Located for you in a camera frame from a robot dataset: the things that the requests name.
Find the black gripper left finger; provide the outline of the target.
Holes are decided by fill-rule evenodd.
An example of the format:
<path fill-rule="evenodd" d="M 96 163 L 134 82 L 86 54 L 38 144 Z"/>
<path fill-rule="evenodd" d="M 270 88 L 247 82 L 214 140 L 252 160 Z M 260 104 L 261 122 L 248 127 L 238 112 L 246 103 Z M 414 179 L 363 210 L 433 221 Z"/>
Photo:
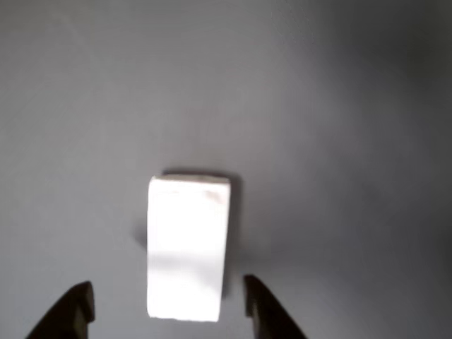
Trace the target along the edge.
<path fill-rule="evenodd" d="M 54 303 L 26 338 L 88 338 L 88 326 L 94 320 L 93 285 L 80 282 Z"/>

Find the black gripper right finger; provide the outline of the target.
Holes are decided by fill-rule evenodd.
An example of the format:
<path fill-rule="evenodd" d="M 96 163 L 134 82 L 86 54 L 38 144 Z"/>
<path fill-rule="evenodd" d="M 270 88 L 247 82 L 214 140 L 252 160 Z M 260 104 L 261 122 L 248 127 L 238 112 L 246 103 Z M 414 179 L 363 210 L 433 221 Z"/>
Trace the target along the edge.
<path fill-rule="evenodd" d="M 255 338 L 307 338 L 274 294 L 255 275 L 244 276 L 244 304 Z"/>

